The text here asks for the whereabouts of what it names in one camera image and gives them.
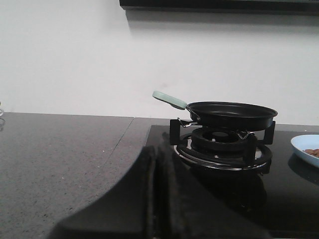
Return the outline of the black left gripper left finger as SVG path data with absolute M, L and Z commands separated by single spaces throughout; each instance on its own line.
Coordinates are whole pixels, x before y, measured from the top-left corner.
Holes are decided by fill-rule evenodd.
M 144 147 L 100 199 L 62 219 L 50 239 L 151 239 L 154 236 L 155 149 Z

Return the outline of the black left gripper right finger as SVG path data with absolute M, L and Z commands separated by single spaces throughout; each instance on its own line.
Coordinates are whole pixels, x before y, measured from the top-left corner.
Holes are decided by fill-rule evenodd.
M 169 144 L 157 156 L 157 214 L 164 239 L 269 239 L 270 233 L 214 197 Z

